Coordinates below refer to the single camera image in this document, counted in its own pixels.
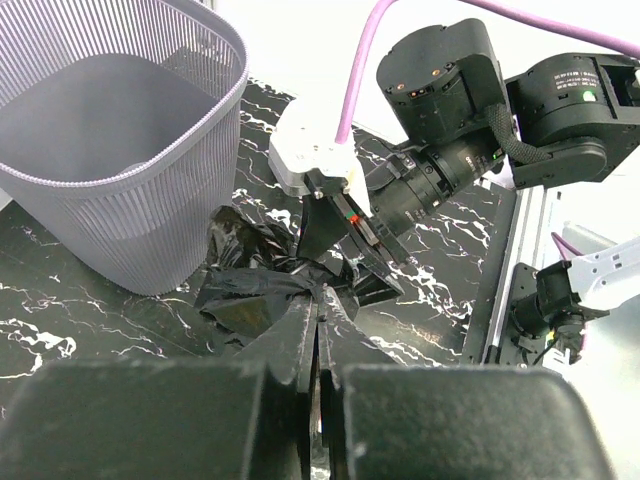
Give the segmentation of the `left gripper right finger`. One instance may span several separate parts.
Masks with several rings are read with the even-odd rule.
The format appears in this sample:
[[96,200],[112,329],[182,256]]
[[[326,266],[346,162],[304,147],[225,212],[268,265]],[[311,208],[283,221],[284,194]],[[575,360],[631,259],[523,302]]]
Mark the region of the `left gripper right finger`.
[[405,366],[325,289],[323,436],[335,479],[611,479],[589,412],[542,369]]

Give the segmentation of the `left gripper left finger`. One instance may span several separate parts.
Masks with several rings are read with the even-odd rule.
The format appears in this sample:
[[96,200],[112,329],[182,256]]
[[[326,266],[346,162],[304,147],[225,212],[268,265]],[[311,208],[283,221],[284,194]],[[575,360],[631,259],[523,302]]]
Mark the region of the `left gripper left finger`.
[[317,308],[229,359],[60,361],[17,392],[5,479],[306,479]]

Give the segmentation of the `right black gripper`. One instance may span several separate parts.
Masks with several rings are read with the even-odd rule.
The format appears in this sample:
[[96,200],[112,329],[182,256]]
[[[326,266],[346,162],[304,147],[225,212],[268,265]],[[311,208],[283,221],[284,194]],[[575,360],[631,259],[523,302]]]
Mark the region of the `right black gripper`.
[[[305,196],[298,256],[318,260],[349,234],[362,256],[359,264],[366,270],[358,292],[403,295],[394,269],[404,266],[410,255],[397,237],[499,162],[500,147],[493,139],[458,139],[397,153],[368,175],[372,217],[343,194],[321,199]],[[340,206],[349,206],[345,217]]]

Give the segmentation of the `black trash bag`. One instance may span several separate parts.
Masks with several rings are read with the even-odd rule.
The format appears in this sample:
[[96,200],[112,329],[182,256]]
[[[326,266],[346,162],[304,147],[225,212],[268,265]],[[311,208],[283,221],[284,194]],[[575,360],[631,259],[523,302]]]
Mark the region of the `black trash bag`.
[[294,254],[294,236],[275,223],[253,223],[239,210],[216,209],[208,228],[206,275],[194,308],[216,328],[244,344],[257,338],[287,311],[297,296],[338,295],[349,318],[364,306],[403,294],[392,277],[362,262],[344,259],[340,269]]

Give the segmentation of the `grey mesh trash bin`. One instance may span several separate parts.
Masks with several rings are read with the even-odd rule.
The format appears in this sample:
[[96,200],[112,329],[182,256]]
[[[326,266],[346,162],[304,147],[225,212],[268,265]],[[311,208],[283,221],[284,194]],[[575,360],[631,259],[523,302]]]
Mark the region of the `grey mesh trash bin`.
[[196,1],[5,1],[1,187],[105,278],[171,291],[231,199],[247,80]]

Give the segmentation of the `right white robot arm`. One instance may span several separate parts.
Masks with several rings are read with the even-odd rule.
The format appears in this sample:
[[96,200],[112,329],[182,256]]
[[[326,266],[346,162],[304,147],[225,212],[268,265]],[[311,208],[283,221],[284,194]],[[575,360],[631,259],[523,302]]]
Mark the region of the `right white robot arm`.
[[347,198],[344,181],[306,175],[298,254],[317,259],[350,238],[365,258],[366,296],[396,296],[387,261],[408,260],[401,237],[503,162],[519,189],[609,176],[639,145],[638,74],[634,54],[563,53],[505,78],[477,19],[405,36],[376,80],[406,140],[369,174],[369,209]]

